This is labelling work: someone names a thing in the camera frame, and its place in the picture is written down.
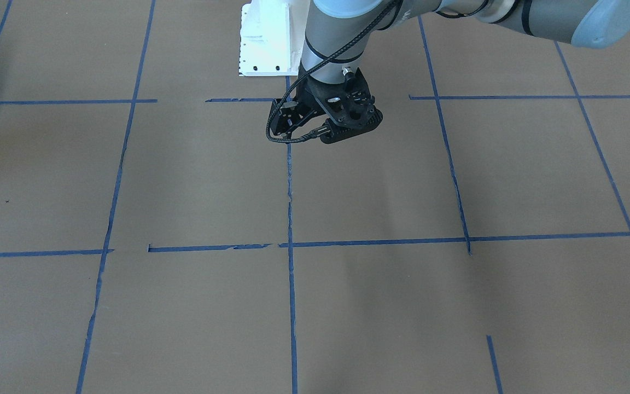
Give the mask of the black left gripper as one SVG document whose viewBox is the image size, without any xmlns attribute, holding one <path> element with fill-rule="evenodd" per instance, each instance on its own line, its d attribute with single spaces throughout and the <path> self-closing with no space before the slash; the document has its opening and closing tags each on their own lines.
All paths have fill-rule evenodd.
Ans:
<svg viewBox="0 0 630 394">
<path fill-rule="evenodd" d="M 334 119 L 345 119 L 345 83 L 325 83 L 315 77 L 300 80 L 295 89 L 294 100 L 272 101 L 269 120 L 270 137 L 291 137 L 295 130 L 316 115 L 329 115 Z"/>
</svg>

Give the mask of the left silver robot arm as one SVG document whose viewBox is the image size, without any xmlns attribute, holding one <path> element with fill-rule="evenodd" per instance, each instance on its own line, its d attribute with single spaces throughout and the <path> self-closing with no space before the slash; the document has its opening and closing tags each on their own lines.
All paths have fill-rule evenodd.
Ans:
<svg viewBox="0 0 630 394">
<path fill-rule="evenodd" d="M 630 1 L 311 1 L 297 77 L 272 102 L 267 139 L 332 144 L 378 128 L 383 114 L 361 70 L 371 37 L 424 17 L 598 49 L 630 32 Z"/>
</svg>

